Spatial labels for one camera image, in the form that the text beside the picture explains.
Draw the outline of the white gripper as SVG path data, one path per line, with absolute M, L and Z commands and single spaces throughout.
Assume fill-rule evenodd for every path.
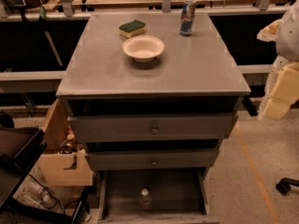
M 260 103 L 262 117 L 282 119 L 299 100 L 299 28 L 294 19 L 279 19 L 265 26 L 259 40 L 276 42 L 278 56 L 271 66 Z

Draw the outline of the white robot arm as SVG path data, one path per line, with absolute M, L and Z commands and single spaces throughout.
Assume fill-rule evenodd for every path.
M 257 35 L 276 42 L 276 57 L 268 74 L 259 112 L 269 119 L 282 119 L 299 101 L 299 1 L 280 20 L 273 21 Z

